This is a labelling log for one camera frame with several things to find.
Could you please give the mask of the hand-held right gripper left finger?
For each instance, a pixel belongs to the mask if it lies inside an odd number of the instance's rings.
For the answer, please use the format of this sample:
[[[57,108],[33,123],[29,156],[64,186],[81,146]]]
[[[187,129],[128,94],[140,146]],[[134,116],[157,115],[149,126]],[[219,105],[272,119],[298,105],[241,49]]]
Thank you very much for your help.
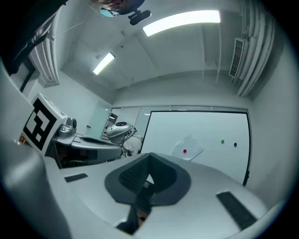
[[[58,190],[70,192],[83,206],[96,217],[117,226],[129,215],[130,206],[116,202],[105,188],[106,176],[138,158],[143,154],[125,159],[90,166],[59,169],[55,160],[44,158],[48,179]]]

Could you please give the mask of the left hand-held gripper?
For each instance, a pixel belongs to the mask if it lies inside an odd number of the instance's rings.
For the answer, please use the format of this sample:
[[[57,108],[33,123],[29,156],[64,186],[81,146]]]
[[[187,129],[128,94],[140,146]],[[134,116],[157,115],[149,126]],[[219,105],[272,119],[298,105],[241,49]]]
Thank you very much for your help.
[[[56,144],[71,146],[87,152],[87,159],[79,156],[79,161],[86,164],[99,164],[114,160],[121,156],[122,149],[117,144],[92,137],[79,137],[79,142],[73,142],[77,134],[77,121],[68,117],[49,98],[38,93],[32,101],[34,107],[27,120],[22,135],[28,144],[40,155],[55,159],[61,169],[66,166],[66,153],[59,153]]]

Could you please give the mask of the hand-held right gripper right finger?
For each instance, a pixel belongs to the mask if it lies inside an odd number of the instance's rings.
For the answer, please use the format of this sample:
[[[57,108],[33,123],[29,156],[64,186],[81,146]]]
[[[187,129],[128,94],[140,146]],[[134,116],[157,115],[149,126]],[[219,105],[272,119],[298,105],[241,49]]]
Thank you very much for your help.
[[[239,227],[217,198],[231,192],[248,211],[260,219],[266,205],[254,193],[219,170],[170,155],[163,158],[184,168],[191,177],[185,196],[171,206],[152,207],[137,239],[224,239],[240,232]]]

